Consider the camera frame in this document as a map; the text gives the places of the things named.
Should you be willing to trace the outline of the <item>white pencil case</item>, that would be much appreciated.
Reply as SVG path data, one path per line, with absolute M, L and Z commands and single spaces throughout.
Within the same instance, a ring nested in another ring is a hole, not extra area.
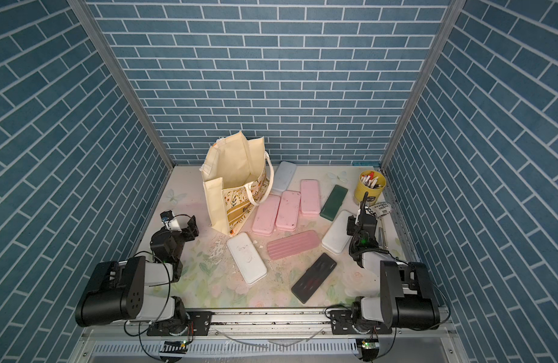
M 247 233 L 241 232 L 227 241 L 227 247 L 247 285 L 263 279 L 268 269 Z
M 351 212 L 342 210 L 322 238 L 321 245 L 333 254 L 341 254 L 352 238 L 347 233 L 350 216 L 352 217 L 352 222 L 355 222 L 355 216 Z

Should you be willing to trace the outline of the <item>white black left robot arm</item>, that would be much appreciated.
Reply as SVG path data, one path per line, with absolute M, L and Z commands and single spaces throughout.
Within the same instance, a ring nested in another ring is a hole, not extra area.
M 97 264 L 75 309 L 79 326 L 147 322 L 149 336 L 191 334 L 191 317 L 171 284 L 182 276 L 185 244 L 199 236 L 196 217 L 168 210 L 161 213 L 161 222 L 150 251 Z

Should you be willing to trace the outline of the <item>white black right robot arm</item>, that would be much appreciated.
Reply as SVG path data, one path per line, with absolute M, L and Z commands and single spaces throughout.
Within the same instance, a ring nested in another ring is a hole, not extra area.
M 347 221 L 350 257 L 380 278 L 380 295 L 358 297 L 352 321 L 362 327 L 435 330 L 442 319 L 427 267 L 393 257 L 377 243 L 376 227 L 373 216 L 350 216 Z

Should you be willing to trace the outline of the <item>pink pencil case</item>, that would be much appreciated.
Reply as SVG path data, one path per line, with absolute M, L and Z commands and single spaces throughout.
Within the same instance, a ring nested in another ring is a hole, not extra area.
M 281 231 L 295 231 L 300 212 L 301 194 L 298 191 L 284 191 L 277 211 L 275 226 Z
M 317 217 L 321 211 L 321 193 L 319 181 L 303 179 L 300 182 L 300 212 L 305 217 Z
M 253 234 L 270 236 L 273 233 L 280 202 L 279 196 L 269 195 L 266 201 L 258 206 L 252 225 Z

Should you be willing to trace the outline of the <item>black pencil case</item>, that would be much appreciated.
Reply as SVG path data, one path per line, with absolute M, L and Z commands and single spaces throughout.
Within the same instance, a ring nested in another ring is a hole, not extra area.
M 305 304 L 336 269 L 337 262 L 323 253 L 306 270 L 303 276 L 291 287 L 291 292 L 302 304 Z

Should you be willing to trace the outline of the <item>floral cream canvas bag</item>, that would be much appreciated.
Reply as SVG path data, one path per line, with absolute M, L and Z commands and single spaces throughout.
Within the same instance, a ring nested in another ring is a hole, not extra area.
M 274 184 L 265 139 L 242 132 L 217 140 L 200 168 L 212 228 L 234 237 Z

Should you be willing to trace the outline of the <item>rounded pink pouch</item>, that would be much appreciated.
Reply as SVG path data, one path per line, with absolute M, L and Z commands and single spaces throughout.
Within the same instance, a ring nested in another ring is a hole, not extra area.
M 314 249 L 321 243 L 315 231 L 304 231 L 267 244 L 270 260 L 280 260 Z

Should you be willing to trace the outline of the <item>dark green case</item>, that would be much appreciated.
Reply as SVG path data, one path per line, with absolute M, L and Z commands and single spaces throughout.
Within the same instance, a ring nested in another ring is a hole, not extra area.
M 341 185 L 335 185 L 321 209 L 320 216 L 329 221 L 335 220 L 347 193 L 347 188 L 344 188 Z

